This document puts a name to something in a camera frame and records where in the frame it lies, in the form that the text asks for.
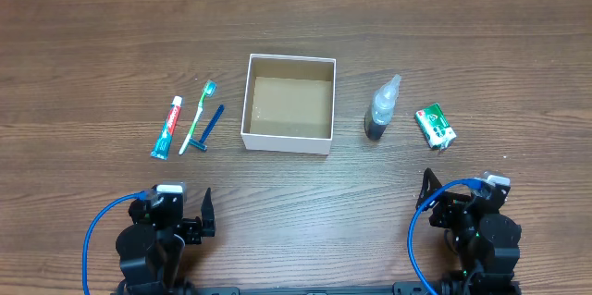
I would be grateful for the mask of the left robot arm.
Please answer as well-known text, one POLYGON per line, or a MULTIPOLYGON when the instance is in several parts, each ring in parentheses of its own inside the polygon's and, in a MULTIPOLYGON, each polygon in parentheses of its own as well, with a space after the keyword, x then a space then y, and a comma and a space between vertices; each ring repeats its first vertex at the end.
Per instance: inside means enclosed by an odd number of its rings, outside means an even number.
POLYGON ((201 215, 184 216, 182 183, 153 186, 129 206, 132 225, 117 237, 116 250, 124 280, 119 294, 196 294, 197 288, 177 277, 186 246, 216 234, 215 210, 207 190, 201 215))

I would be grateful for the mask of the green soap packet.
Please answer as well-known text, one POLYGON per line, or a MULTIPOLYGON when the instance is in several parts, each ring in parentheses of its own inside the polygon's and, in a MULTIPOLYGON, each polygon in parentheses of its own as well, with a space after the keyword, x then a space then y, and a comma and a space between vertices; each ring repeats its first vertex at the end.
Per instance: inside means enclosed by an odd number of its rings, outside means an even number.
POLYGON ((414 117, 431 149, 446 150, 457 138, 439 103, 418 110, 414 117))

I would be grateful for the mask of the blue disposable razor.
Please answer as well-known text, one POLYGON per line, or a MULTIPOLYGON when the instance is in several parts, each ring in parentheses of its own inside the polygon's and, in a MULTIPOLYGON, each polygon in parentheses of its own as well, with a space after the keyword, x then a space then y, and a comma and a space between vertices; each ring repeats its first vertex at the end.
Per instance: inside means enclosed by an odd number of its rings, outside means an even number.
POLYGON ((210 133, 212 132, 212 130, 214 129, 217 121, 220 119, 220 117, 222 116, 223 112, 225 110, 225 106, 223 104, 221 104, 215 114, 213 115, 213 117, 211 118, 211 120, 209 121, 208 125, 206 126, 206 128, 204 129, 202 136, 200 138, 200 140, 196 141, 193 138, 190 138, 189 140, 189 145, 197 148, 198 150, 202 151, 202 152, 206 152, 207 151, 207 145, 205 144, 205 141, 207 140, 208 136, 210 135, 210 133))

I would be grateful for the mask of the clear bottle dark liquid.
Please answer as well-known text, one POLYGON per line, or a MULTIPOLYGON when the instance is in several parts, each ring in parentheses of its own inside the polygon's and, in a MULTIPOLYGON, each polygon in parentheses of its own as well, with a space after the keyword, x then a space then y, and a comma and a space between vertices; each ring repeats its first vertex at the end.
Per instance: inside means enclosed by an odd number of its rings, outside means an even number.
POLYGON ((364 132, 371 141, 378 141, 392 120, 400 84, 401 76, 397 74, 374 93, 364 116, 364 132))

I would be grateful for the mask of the green white toothbrush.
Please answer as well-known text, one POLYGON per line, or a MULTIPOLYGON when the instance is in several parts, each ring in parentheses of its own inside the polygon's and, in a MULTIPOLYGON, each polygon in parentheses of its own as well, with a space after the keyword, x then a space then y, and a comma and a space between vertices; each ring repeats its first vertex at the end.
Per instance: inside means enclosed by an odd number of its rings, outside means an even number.
POLYGON ((186 135, 186 137, 179 149, 179 155, 183 155, 186 152, 186 150, 190 144, 190 139, 192 138, 193 132, 195 131, 197 123, 199 122, 201 114, 204 110, 204 99, 212 97, 215 94, 215 92, 216 92, 216 83, 212 80, 208 80, 203 87, 203 92, 202 92, 202 95, 199 99, 197 110, 196 110, 195 116, 193 118, 193 121, 191 123, 191 127, 189 129, 189 132, 187 133, 187 135, 186 135))

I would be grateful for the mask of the red green toothpaste tube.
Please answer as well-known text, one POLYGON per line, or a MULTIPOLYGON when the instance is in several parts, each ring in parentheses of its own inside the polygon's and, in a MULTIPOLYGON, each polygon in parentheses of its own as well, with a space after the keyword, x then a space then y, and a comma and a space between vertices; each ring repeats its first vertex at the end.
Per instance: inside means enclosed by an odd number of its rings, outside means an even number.
POLYGON ((151 151, 152 158, 167 160, 182 103, 183 98, 181 96, 176 95, 173 98, 165 123, 161 129, 161 133, 156 140, 153 150, 151 151))

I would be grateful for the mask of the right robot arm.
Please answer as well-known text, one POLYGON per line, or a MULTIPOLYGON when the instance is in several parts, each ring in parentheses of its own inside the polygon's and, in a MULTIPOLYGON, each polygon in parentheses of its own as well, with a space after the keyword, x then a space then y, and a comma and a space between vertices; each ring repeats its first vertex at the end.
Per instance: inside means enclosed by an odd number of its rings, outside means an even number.
POLYGON ((512 279, 521 256, 522 228, 503 215, 511 181, 486 172, 446 185, 431 169, 424 171, 422 188, 411 219, 406 246, 414 272, 428 294, 519 294, 512 279), (430 210, 429 223, 451 234, 449 246, 461 269, 445 274, 434 284, 423 274, 413 251, 413 235, 421 213, 430 210))

